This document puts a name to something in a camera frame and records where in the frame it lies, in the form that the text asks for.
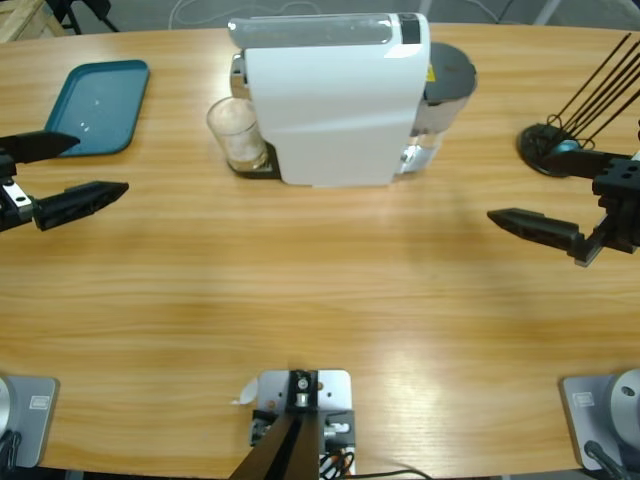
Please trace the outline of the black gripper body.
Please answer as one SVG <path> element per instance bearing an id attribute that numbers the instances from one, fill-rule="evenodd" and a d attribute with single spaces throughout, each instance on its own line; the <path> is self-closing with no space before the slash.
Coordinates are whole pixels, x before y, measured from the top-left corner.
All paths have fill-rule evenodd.
<path id="1" fill-rule="evenodd" d="M 7 231 L 33 220 L 37 200 L 29 196 L 16 183 L 18 163 L 24 160 L 20 153 L 1 154 L 1 231 Z"/>
<path id="2" fill-rule="evenodd" d="M 592 183 L 605 214 L 593 232 L 604 247 L 634 253 L 639 248 L 639 161 L 611 155 Z"/>

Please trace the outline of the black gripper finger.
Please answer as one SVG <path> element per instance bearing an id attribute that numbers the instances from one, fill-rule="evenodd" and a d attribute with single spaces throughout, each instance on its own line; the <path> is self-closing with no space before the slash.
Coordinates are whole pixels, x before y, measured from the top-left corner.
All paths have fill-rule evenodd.
<path id="1" fill-rule="evenodd" d="M 607 221 L 585 236 L 578 224 L 519 208 L 492 210 L 487 216 L 498 227 L 526 241 L 564 251 L 578 266 L 589 266 L 612 238 Z"/>
<path id="2" fill-rule="evenodd" d="M 93 215 L 116 202 L 129 189 L 127 182 L 92 181 L 35 200 L 32 218 L 41 231 Z"/>
<path id="3" fill-rule="evenodd" d="M 544 157 L 542 168 L 551 176 L 593 179 L 604 171 L 612 160 L 630 159 L 630 155 L 579 149 Z"/>
<path id="4" fill-rule="evenodd" d="M 75 136 L 42 130 L 2 137 L 1 150 L 15 163 L 28 164 L 56 158 L 79 143 Z"/>

